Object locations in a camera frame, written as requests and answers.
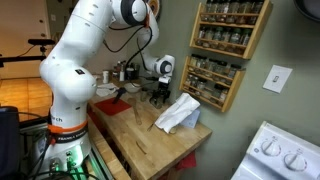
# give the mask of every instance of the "floor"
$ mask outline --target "floor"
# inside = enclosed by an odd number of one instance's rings
[[[52,92],[41,78],[0,80],[0,106],[15,106],[19,112],[47,116],[52,104]],[[20,121],[34,119],[20,114]]]

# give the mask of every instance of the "countertop edge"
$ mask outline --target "countertop edge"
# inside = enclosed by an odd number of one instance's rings
[[[113,178],[121,180],[131,179],[110,146],[108,145],[107,141],[104,139],[89,116],[88,122],[89,137],[91,141],[96,145]]]

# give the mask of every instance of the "wall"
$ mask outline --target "wall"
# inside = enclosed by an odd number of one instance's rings
[[[1,1],[0,22],[0,54],[3,57],[15,57],[26,52],[32,47],[28,39],[42,39],[42,33],[45,38],[50,38],[45,0]],[[40,46],[35,46],[26,54],[39,55]],[[39,64],[40,61],[5,63],[0,68],[0,79],[38,77]]]
[[[70,18],[69,9],[72,8],[77,3],[76,0],[62,1],[59,3],[57,0],[47,0],[48,5],[48,17],[50,18],[50,30],[51,34],[61,33]],[[56,20],[51,19],[51,15],[56,16]],[[114,31],[111,29],[106,29],[106,41],[112,50],[117,50],[123,43],[126,42],[128,37],[127,31]],[[84,68],[88,69],[91,73],[100,74],[102,70],[112,69],[116,65],[117,61],[126,60],[127,56],[127,46],[125,46],[118,53],[110,52],[104,45],[102,45],[95,57],[89,59],[84,65]]]
[[[152,51],[176,57],[171,101],[181,94],[178,89],[186,55],[201,53],[242,62],[247,68],[230,111],[220,113],[201,103],[200,121],[213,134],[196,151],[197,167],[185,171],[181,179],[230,179],[263,121],[320,146],[320,24],[300,15],[292,0],[274,0],[255,54],[246,61],[188,46],[199,0],[161,2],[160,39]],[[293,68],[281,94],[262,88],[273,64]]]

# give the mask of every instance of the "green wall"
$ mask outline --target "green wall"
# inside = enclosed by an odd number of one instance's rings
[[[182,69],[191,53],[241,63],[247,73],[228,112],[201,102],[200,121],[213,134],[196,151],[197,167],[186,170],[181,179],[230,179],[263,121],[320,145],[320,24],[300,15],[293,0],[274,0],[253,58],[241,60],[189,47],[199,2],[162,0],[160,38],[152,52],[176,58],[171,101],[182,93]],[[274,64],[293,69],[280,94],[262,88]]]

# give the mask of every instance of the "cup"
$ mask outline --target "cup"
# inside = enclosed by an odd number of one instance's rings
[[[147,88],[142,88],[140,92],[140,101],[144,102],[147,100],[147,95],[148,95],[148,89]]]

